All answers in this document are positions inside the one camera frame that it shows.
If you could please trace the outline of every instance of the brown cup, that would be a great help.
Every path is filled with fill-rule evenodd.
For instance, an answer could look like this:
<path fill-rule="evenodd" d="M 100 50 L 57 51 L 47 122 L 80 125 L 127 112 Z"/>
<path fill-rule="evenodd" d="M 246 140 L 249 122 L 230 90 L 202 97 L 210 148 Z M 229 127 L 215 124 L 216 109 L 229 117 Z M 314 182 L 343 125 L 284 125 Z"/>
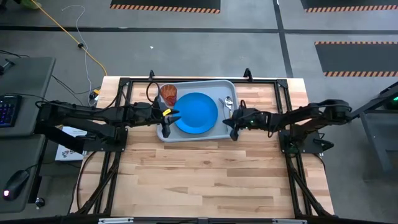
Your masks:
<path fill-rule="evenodd" d="M 160 95 L 168 106 L 174 106 L 177 101 L 177 88 L 173 85 L 164 85 L 160 89 Z"/>

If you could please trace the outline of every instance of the yellow cable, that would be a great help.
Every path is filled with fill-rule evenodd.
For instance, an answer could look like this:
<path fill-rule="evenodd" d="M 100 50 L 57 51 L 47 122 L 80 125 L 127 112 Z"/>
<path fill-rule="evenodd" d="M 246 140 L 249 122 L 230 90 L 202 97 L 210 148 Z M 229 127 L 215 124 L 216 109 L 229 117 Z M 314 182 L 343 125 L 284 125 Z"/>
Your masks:
<path fill-rule="evenodd" d="M 52 18 L 46 11 L 44 11 L 43 8 L 40 7 L 39 4 L 37 4 L 34 0 L 30 0 L 32 1 L 48 18 L 50 18 L 56 25 L 58 25 L 64 32 L 66 32 L 77 44 L 80 44 L 79 41 L 76 40 L 76 38 L 74 38 L 74 36 L 72 36 L 67 30 L 65 30 L 54 18 Z M 108 73 L 106 72 L 106 69 L 104 67 L 104 65 L 102 65 L 99 61 L 97 61 L 97 59 L 95 59 L 84 47 L 82 47 L 82 49 L 87 53 L 88 56 L 90 56 L 91 59 L 93 59 L 99 66 L 101 66 L 101 68 L 104 70 L 105 76 L 108 76 Z"/>

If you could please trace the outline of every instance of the white cable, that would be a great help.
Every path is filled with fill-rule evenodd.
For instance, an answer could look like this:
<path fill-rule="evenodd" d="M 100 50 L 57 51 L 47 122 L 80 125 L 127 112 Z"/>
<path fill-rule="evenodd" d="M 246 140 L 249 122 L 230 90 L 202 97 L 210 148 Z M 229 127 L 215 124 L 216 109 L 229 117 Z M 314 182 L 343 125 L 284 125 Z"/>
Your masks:
<path fill-rule="evenodd" d="M 73 7 L 73 6 L 80 6 L 80 7 L 83 8 L 83 12 L 80 14 L 80 16 L 79 16 L 79 17 L 77 18 L 77 20 L 76 20 L 76 30 L 77 30 L 77 32 L 79 33 L 79 36 L 80 36 L 81 41 L 83 41 L 83 44 L 84 44 L 83 47 L 86 48 L 86 52 L 85 52 L 85 66 L 86 66 L 87 80 L 88 80 L 88 82 L 90 83 L 90 88 L 89 88 L 89 91 L 88 91 L 88 97 L 87 97 L 87 99 L 88 99 L 88 104 L 89 104 L 90 106 L 94 106 L 95 103 L 94 103 L 94 104 L 91 104 L 91 103 L 90 103 L 90 93 L 91 93 L 91 88 L 92 88 L 93 85 L 92 85 L 92 83 L 91 83 L 90 75 L 88 74 L 88 68 L 87 68 L 87 51 L 88 51 L 88 45 L 87 45 L 87 43 L 85 42 L 85 40 L 83 39 L 83 37 L 81 36 L 79 27 L 77 26 L 77 24 L 78 24 L 78 22 L 79 22 L 79 19 L 80 19 L 80 17 L 85 13 L 86 8 L 85 8 L 84 6 L 81 6 L 81 5 L 71 5 L 71 6 L 64 7 L 63 9 L 61 9 L 61 11 L 64 11 L 65 9 L 67 9 L 67 8 L 69 8 L 69 7 Z"/>

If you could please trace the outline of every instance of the floor mat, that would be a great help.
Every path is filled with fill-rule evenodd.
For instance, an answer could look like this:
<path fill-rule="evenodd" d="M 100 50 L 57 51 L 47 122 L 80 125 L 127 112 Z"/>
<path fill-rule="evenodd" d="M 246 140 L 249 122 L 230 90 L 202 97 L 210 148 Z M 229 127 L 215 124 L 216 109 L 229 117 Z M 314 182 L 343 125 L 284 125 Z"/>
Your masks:
<path fill-rule="evenodd" d="M 221 0 L 112 0 L 111 9 L 220 13 Z"/>
<path fill-rule="evenodd" d="M 321 41 L 315 48 L 326 77 L 398 76 L 398 42 Z"/>
<path fill-rule="evenodd" d="M 397 0 L 301 0 L 305 12 L 396 10 Z"/>

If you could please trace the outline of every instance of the computer mouse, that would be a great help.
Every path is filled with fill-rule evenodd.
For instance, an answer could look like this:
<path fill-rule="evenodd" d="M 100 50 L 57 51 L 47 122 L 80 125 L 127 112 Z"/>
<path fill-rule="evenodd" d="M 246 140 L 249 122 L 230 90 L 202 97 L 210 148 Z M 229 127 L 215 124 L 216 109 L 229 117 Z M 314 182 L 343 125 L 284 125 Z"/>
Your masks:
<path fill-rule="evenodd" d="M 28 179 L 29 173 L 26 170 L 15 172 L 7 181 L 6 186 L 4 186 L 4 190 L 2 191 L 3 199 L 13 201 L 18 198 Z"/>

